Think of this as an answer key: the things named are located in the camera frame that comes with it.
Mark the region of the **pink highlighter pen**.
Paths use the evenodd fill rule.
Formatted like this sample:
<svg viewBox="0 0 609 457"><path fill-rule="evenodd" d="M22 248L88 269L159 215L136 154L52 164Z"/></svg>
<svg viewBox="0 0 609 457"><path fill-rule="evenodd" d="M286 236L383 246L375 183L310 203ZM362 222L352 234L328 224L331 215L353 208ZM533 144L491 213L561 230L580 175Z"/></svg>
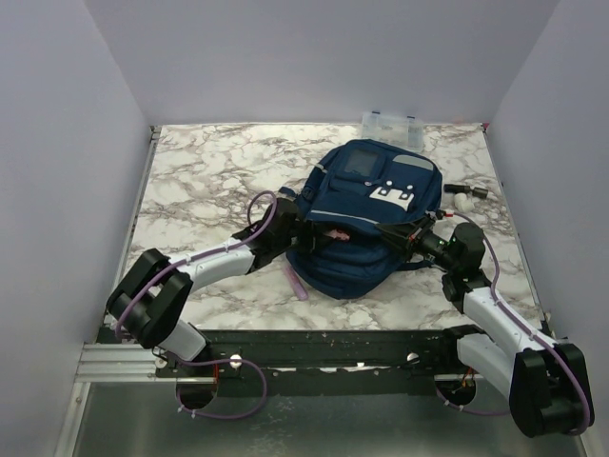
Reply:
<svg viewBox="0 0 609 457"><path fill-rule="evenodd" d="M294 269L290 265L286 265L284 267L284 274L298 300L306 301L308 299L308 292Z"/></svg>

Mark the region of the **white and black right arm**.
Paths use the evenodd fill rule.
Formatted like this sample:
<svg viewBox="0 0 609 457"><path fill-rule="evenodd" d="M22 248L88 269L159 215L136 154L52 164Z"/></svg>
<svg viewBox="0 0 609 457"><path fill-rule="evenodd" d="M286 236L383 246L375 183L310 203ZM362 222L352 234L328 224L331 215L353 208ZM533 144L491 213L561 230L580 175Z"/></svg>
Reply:
<svg viewBox="0 0 609 457"><path fill-rule="evenodd" d="M440 366L451 373L469 366L507 399L509 412L527 437L550 433L581 435L594 423L587 366L574 344L534 328L497 290L499 278L481 268L494 250L483 230L466 219L450 238L433 231L425 216L415 223L379 224L383 240L404 258L413 254L442 269L442 291L480 332L443 344Z"/></svg>

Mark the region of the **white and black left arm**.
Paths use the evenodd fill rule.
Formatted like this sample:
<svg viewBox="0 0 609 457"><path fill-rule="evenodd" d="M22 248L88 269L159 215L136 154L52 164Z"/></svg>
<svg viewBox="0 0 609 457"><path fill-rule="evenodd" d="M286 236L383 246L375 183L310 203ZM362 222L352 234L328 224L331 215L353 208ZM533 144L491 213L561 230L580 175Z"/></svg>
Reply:
<svg viewBox="0 0 609 457"><path fill-rule="evenodd" d="M189 295L226 278L245 276L289 250L309 253L328 241L329 229L299 213L296 204L271 192L261 220L251 222L220 245L172 258L146 250L107 300L117 337L142 348L159 348L178 359L191 376L204 374L211 354L206 337L181 319Z"/></svg>

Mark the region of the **navy blue student backpack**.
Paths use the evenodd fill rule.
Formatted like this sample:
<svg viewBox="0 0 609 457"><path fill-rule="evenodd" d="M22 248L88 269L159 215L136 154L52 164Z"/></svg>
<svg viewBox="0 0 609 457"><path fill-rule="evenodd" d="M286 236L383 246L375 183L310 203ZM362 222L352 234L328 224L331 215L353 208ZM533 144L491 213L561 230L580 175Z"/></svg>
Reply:
<svg viewBox="0 0 609 457"><path fill-rule="evenodd" d="M406 261L375 225L417 221L441 200L442 173L430 159L374 140L351 140L321 159L294 196L306 221L329 224L350 239L333 239L308 254L290 250L286 260L322 294L363 297L392 273L427 265Z"/></svg>

